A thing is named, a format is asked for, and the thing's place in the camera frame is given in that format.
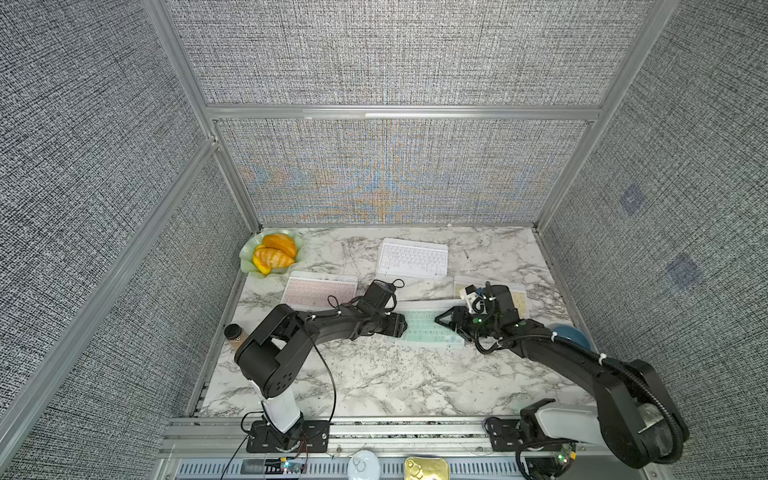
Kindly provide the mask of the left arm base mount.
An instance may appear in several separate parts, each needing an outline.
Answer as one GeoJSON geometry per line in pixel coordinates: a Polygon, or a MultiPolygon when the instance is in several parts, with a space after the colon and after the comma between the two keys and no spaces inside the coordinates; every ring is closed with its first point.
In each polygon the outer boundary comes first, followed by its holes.
{"type": "Polygon", "coordinates": [[[330,424],[325,420],[300,419],[286,433],[266,420],[252,423],[246,443],[247,453],[284,454],[326,453],[330,424]]]}

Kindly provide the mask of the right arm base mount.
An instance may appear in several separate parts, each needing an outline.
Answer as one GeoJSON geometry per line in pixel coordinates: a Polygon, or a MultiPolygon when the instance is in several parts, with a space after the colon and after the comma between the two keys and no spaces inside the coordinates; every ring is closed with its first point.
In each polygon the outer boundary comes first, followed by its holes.
{"type": "Polygon", "coordinates": [[[490,416],[483,422],[492,450],[511,452],[526,479],[559,479],[573,467],[580,444],[606,445],[595,406],[544,399],[515,418],[490,416]]]}

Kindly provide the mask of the green keyboard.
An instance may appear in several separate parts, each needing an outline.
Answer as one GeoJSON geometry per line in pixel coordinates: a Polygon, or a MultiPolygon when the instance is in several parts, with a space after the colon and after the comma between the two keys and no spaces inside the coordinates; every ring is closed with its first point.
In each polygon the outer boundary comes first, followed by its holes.
{"type": "Polygon", "coordinates": [[[455,306],[462,306],[460,299],[404,301],[395,308],[405,317],[407,329],[394,340],[396,344],[423,348],[461,348],[465,340],[453,330],[438,325],[435,318],[455,306]]]}

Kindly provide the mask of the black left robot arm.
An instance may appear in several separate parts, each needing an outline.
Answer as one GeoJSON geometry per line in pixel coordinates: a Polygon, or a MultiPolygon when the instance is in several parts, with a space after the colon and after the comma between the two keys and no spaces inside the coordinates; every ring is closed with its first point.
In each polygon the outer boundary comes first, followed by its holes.
{"type": "Polygon", "coordinates": [[[235,363],[262,396],[263,412],[271,426],[284,434],[302,421],[291,386],[320,344],[373,335],[404,335],[407,321],[388,306],[390,302],[357,297],[315,312],[280,304],[251,333],[236,323],[224,328],[225,339],[235,350],[235,363]]]}

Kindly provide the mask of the yellow keyboard mid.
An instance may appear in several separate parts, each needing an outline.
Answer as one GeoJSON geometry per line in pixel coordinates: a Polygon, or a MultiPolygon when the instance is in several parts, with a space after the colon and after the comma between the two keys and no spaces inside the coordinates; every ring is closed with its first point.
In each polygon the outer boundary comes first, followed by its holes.
{"type": "Polygon", "coordinates": [[[506,285],[510,292],[515,307],[521,318],[528,318],[530,316],[528,306],[528,296],[525,287],[522,284],[502,282],[500,280],[475,278],[467,276],[455,276],[453,278],[454,293],[457,298],[462,300],[467,296],[466,288],[470,285],[474,285],[477,289],[480,289],[486,282],[490,282],[492,285],[506,285]]]}

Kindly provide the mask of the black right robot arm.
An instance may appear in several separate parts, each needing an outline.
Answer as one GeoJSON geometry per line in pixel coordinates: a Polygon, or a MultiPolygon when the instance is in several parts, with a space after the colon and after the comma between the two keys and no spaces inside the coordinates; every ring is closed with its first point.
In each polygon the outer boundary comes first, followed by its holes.
{"type": "Polygon", "coordinates": [[[681,458],[690,433],[650,364],[597,353],[540,322],[519,318],[515,311],[480,316],[456,306],[434,321],[472,342],[484,355],[508,350],[550,368],[593,398],[594,410],[577,414],[572,429],[562,420],[544,419],[544,413],[556,405],[553,400],[524,408],[515,428],[517,450],[587,443],[595,434],[594,444],[604,445],[632,468],[671,464],[681,458]]]}

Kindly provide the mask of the white keyboard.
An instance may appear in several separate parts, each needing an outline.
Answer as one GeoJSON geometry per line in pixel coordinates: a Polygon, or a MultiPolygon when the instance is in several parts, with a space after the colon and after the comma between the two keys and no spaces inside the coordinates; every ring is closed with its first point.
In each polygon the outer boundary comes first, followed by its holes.
{"type": "Polygon", "coordinates": [[[376,272],[384,276],[442,279],[448,275],[447,245],[385,238],[376,272]]]}

